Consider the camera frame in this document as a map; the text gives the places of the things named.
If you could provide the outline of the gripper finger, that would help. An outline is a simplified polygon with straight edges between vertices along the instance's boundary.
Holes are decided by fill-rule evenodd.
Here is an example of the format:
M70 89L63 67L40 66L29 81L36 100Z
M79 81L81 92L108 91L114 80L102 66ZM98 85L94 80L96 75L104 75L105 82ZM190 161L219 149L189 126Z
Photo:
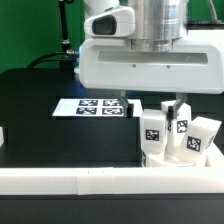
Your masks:
M177 118L178 110L186 102L187 94L186 93L177 93L176 101L173 106L168 107L167 119L172 121Z
M120 105L123 107L124 116L127 118L133 117L134 105L131 104L126 98L126 92L124 90L117 90L115 97L118 99Z

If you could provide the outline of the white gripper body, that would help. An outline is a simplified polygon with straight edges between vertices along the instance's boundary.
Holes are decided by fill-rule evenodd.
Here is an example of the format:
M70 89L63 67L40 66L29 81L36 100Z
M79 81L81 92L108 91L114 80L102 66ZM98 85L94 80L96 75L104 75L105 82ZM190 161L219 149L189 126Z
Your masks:
M79 68L86 88L220 94L224 30L191 30L169 52L137 52L126 38L90 38Z

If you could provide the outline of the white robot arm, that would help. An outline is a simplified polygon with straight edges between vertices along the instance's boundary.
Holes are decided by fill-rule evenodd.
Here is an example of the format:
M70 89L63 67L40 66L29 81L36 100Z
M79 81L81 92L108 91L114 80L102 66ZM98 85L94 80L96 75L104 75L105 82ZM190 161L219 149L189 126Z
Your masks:
M79 79L86 88L224 92L224 30L189 30L188 0L128 0L84 22Z

